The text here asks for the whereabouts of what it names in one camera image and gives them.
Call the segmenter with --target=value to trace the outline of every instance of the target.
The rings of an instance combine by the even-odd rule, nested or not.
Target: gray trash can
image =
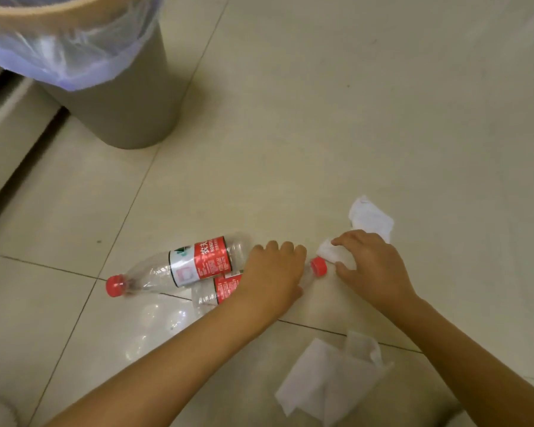
[[[109,145],[165,138],[183,87],[158,27],[162,0],[0,0],[0,66],[34,78]]]

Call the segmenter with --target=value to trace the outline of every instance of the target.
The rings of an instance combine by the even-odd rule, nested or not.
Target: left hand
[[[305,261],[306,248],[295,247],[290,241],[280,249],[276,241],[265,248],[256,245],[249,253],[239,286],[225,303],[252,312],[257,325],[267,328],[301,297],[299,281]]]

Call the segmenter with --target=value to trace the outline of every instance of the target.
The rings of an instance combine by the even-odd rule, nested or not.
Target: crushed plastic bottle
[[[142,292],[174,294],[197,281],[243,269],[250,249],[249,236],[236,233],[163,251],[126,274],[109,277],[107,294],[111,297]]]
[[[326,261],[321,257],[311,259],[305,264],[305,271],[299,286],[306,289],[317,277],[326,274]],[[201,281],[192,286],[192,305],[198,317],[205,315],[223,302],[236,289],[241,281],[243,271],[219,275],[213,279]]]

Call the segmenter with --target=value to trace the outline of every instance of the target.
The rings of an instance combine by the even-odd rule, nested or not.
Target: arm
[[[289,242],[280,250],[275,241],[255,246],[231,297],[47,427],[168,427],[214,372],[300,297],[305,259],[306,249]]]
[[[418,297],[393,246],[363,230],[333,244],[356,260],[337,275],[420,347],[478,427],[534,426],[534,387]]]

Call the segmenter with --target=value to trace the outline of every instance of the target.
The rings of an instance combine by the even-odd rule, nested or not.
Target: red label
[[[231,277],[225,277],[221,275],[214,279],[214,285],[216,286],[217,303],[221,303],[228,296],[231,295],[241,280],[242,274],[236,274]]]
[[[200,279],[231,271],[224,237],[194,244],[194,265]]]

